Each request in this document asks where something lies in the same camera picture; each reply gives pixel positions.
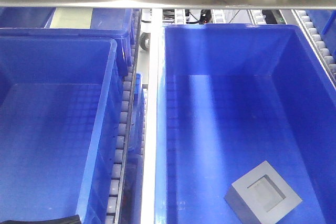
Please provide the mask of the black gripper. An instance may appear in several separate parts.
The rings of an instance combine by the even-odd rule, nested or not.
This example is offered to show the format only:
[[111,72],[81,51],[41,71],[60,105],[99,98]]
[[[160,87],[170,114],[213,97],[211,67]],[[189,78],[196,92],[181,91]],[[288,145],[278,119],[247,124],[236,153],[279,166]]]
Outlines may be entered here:
[[19,221],[19,220],[6,220],[1,224],[77,224],[80,223],[80,217],[78,215],[41,221]]

